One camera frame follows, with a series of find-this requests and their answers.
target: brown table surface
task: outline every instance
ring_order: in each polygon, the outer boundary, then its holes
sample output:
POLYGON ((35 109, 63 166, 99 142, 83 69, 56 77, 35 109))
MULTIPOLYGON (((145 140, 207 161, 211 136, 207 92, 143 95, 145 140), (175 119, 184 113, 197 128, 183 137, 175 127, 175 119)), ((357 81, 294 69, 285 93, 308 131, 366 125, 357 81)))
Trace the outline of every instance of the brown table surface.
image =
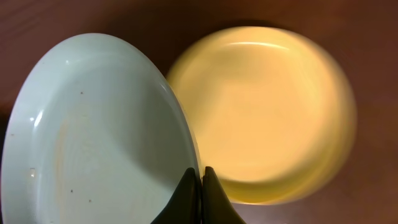
POLYGON ((166 74, 200 37, 250 25, 303 34, 339 61, 356 97, 358 134, 342 171, 317 193, 237 211, 247 223, 398 223, 397 0, 0 0, 0 135, 26 76, 63 39, 115 35, 166 74))

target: dark object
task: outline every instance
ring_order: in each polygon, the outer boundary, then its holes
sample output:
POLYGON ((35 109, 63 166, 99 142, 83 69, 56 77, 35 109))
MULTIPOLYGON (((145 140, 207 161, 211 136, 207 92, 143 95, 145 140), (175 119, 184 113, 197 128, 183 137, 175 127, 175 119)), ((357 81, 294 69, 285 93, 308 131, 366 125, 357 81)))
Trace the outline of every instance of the dark object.
POLYGON ((245 224, 229 202, 214 169, 206 167, 203 176, 203 224, 245 224))
POLYGON ((203 187, 195 175, 194 168, 188 168, 170 201, 152 224, 200 224, 201 222, 245 224, 229 202, 211 167, 205 169, 203 187))

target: white plate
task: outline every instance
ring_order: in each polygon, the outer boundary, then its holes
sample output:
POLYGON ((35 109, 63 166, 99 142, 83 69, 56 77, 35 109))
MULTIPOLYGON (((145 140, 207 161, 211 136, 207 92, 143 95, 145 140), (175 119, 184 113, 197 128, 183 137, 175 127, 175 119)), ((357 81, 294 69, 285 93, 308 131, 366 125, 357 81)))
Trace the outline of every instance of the white plate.
POLYGON ((150 223, 187 167, 183 113, 158 69, 103 34, 67 39, 19 93, 4 144, 5 223, 150 223))

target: yellow bowl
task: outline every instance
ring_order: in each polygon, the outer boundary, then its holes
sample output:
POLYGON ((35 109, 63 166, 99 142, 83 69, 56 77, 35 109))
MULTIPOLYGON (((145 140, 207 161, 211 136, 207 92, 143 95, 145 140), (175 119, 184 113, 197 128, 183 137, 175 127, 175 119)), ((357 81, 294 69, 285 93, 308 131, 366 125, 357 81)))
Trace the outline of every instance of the yellow bowl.
POLYGON ((236 27, 190 47, 168 75, 205 166, 229 199, 302 198, 340 169, 353 143, 354 100, 344 73, 301 35, 236 27))

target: plate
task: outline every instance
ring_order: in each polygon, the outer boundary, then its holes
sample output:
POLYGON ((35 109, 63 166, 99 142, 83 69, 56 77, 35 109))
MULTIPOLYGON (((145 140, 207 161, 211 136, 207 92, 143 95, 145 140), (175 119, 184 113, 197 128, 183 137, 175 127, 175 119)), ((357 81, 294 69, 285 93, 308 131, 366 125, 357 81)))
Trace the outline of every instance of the plate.
POLYGON ((150 223, 188 167, 188 126, 154 64, 127 42, 78 35, 25 81, 6 133, 5 223, 150 223))
POLYGON ((216 32, 177 60, 168 81, 202 169, 215 169, 234 202, 302 198, 336 174, 351 148, 355 105, 344 73, 293 32, 216 32))

